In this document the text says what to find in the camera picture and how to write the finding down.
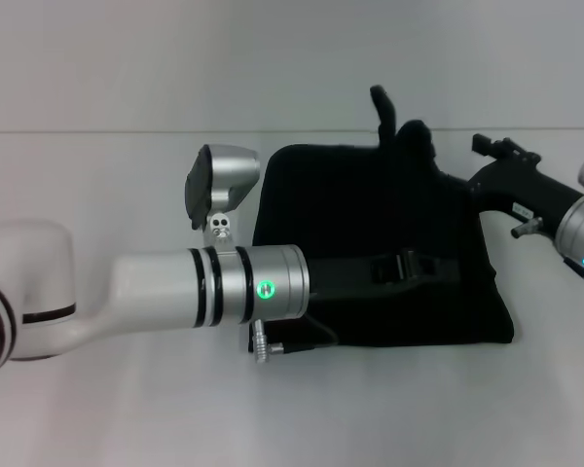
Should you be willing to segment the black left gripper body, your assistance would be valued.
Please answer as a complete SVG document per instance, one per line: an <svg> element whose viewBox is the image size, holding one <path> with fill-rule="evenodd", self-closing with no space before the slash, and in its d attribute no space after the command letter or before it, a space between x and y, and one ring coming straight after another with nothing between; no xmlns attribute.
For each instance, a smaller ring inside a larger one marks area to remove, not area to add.
<svg viewBox="0 0 584 467"><path fill-rule="evenodd" d="M310 302L374 299L394 292L405 281L397 255L308 260Z"/></svg>

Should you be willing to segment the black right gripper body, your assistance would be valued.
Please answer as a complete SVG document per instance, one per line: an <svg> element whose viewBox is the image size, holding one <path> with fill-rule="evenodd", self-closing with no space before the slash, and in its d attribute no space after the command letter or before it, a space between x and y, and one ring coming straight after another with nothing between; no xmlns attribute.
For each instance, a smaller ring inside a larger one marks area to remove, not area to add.
<svg viewBox="0 0 584 467"><path fill-rule="evenodd" d="M514 204L540 217L539 232L553 238L569 209L583 194L538 171L535 164L521 160L497 160L481 168L469 181L480 212L499 211L519 221L526 214L513 210Z"/></svg>

